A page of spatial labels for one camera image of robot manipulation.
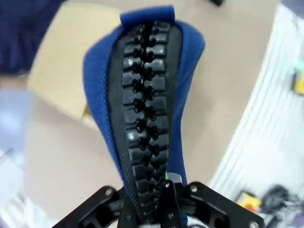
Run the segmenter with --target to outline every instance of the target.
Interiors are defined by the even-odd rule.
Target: blue fabric
[[[124,182],[121,165],[117,156],[107,107],[107,71],[112,48],[120,35],[130,26],[144,22],[174,18],[172,6],[144,9],[121,16],[122,26],[95,44],[86,54],[84,60],[84,88],[91,114],[96,121],[112,159]],[[193,27],[183,22],[175,22],[183,32],[183,46],[179,63],[179,75],[176,89],[176,101],[171,131],[171,156],[168,172],[182,176],[183,184],[187,184],[181,144],[181,117],[191,85],[194,69],[204,50],[202,35]]]
[[[0,1],[0,74],[29,71],[64,0]]]

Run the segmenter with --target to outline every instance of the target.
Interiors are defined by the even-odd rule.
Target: beige table surface
[[[91,23],[103,30],[107,27],[105,10],[117,14],[100,3],[123,11],[172,3],[176,18],[190,23],[204,35],[206,49],[183,115],[182,142],[189,181],[208,183],[257,79],[278,0],[227,0],[219,9],[207,0],[94,2],[77,9],[75,17],[82,15],[81,20],[77,19],[81,22],[80,30]],[[58,69],[58,73],[65,77],[67,71]],[[58,112],[41,98],[36,97],[33,106],[28,125],[25,183],[26,193],[35,203],[61,219],[101,186],[121,187],[98,131]]]

